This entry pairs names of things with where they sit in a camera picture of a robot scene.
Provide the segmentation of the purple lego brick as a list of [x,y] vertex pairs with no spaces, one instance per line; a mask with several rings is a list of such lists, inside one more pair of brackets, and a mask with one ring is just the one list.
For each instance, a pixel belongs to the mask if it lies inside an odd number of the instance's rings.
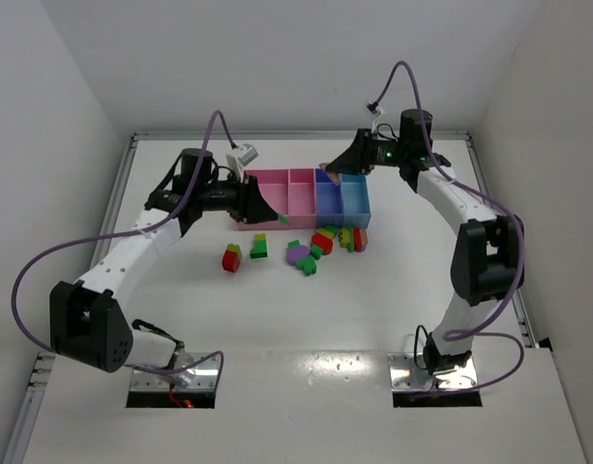
[[334,185],[338,185],[341,182],[341,174],[336,173],[332,170],[329,169],[328,164],[327,163],[320,163],[319,164],[319,169],[325,173],[325,175],[327,176],[327,178],[330,180],[331,183],[333,183]]

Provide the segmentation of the green and lime lego stack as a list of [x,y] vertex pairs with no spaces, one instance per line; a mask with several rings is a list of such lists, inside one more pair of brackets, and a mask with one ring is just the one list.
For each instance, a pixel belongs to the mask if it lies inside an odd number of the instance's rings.
[[255,234],[250,250],[251,259],[266,258],[268,256],[267,239],[264,233]]

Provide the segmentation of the lime lego brick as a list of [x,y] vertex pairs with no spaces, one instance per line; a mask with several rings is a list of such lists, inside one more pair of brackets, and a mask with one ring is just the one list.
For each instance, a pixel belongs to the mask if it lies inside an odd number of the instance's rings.
[[239,254],[239,255],[241,255],[241,254],[242,254],[241,248],[240,248],[238,245],[236,245],[236,244],[228,244],[228,245],[226,246],[226,249],[227,249],[228,251],[233,251],[233,252],[235,252],[235,253],[237,253],[237,254]]

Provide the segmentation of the red lego brick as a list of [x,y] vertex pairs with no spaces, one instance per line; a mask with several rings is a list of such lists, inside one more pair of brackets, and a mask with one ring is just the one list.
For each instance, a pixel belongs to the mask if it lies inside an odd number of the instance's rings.
[[227,249],[222,257],[222,268],[229,273],[237,273],[242,262],[241,253]]

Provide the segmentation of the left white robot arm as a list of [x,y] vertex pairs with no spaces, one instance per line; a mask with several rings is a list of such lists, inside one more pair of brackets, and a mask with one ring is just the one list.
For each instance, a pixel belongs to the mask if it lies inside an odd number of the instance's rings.
[[279,218],[257,178],[245,171],[256,156],[251,144],[234,147],[221,180],[212,153],[183,150],[150,193],[132,235],[75,282],[61,281],[51,290],[51,348],[108,373],[122,366],[161,374],[175,368],[183,342],[143,321],[128,321],[124,309],[143,276],[204,213],[226,211],[248,224]]

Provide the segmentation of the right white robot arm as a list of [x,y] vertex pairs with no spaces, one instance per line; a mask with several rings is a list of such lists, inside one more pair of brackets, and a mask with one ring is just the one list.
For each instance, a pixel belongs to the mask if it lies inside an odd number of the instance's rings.
[[434,374],[466,364],[474,337],[499,317],[521,286],[523,229],[517,217],[456,180],[452,164],[432,150],[431,123],[429,112],[408,109],[394,139],[359,129],[351,145],[323,169],[341,178],[368,175],[376,166],[396,167],[455,233],[454,294],[441,322],[428,333],[419,364]]

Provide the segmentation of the large pink bin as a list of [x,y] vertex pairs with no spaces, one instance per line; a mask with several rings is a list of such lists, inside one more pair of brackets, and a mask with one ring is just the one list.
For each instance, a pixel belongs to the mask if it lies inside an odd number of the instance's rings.
[[[257,181],[267,184],[267,192],[271,194],[273,207],[282,216],[288,215],[288,170],[287,169],[251,169],[247,174],[254,176]],[[246,224],[239,222],[236,224],[237,230],[286,230],[287,225],[280,221],[266,222],[261,224]]]

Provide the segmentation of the purple-blue bin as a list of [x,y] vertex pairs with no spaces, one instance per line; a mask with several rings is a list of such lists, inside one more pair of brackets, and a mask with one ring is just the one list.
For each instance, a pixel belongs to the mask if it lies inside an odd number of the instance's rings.
[[315,170],[315,194],[317,226],[341,226],[343,220],[341,187],[333,183],[321,169]]

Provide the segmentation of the small pink bin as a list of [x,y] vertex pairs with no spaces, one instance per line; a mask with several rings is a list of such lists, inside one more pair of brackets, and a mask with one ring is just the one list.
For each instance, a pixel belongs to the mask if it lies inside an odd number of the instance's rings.
[[313,229],[316,225],[313,168],[289,170],[288,221],[295,229]]

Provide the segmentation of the light blue bin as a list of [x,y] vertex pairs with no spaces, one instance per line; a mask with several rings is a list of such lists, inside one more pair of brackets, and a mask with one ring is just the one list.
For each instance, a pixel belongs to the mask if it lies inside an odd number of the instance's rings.
[[371,205],[367,178],[343,175],[341,177],[343,224],[350,228],[367,229],[371,220]]

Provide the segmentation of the purple oval green lego cluster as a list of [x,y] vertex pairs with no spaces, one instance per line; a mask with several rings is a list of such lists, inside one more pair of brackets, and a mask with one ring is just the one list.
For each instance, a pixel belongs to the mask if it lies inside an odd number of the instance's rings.
[[316,245],[306,246],[301,244],[299,240],[294,240],[287,244],[285,260],[305,276],[312,276],[317,272],[317,262],[322,255],[321,247]]

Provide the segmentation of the red oval lime lego cluster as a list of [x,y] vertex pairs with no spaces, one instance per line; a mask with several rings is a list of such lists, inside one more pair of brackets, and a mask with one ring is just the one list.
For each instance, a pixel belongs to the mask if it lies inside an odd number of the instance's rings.
[[328,255],[333,250],[334,240],[337,233],[338,229],[334,225],[326,225],[318,228],[311,236],[311,244],[319,247],[324,255]]

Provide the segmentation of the red lime purple lego cluster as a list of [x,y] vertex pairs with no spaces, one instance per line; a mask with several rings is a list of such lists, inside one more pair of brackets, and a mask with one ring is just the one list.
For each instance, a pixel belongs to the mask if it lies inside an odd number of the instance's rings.
[[340,246],[348,252],[363,252],[367,249],[368,242],[368,233],[364,228],[344,227],[340,231]]

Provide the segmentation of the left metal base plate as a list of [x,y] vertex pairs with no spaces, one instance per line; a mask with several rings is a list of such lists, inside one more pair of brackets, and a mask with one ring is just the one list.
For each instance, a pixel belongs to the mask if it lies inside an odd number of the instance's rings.
[[174,374],[134,369],[126,407],[129,409],[214,409],[222,378],[223,352],[181,351]]

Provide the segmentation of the metal base plate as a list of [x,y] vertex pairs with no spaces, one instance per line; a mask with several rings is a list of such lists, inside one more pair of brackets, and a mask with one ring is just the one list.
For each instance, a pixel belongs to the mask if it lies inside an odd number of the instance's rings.
[[393,406],[395,408],[482,407],[477,389],[475,364],[469,358],[465,366],[429,374],[421,368],[422,354],[390,353],[387,356]]
[[214,409],[222,378],[223,352],[181,351],[174,374],[134,369],[126,407],[129,409]]

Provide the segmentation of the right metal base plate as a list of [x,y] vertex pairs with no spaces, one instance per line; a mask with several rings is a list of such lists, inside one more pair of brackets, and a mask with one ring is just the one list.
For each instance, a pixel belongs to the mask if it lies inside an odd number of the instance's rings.
[[429,374],[421,368],[422,354],[390,353],[387,356],[393,406],[395,408],[482,407],[477,389],[475,364],[469,358],[465,366]]

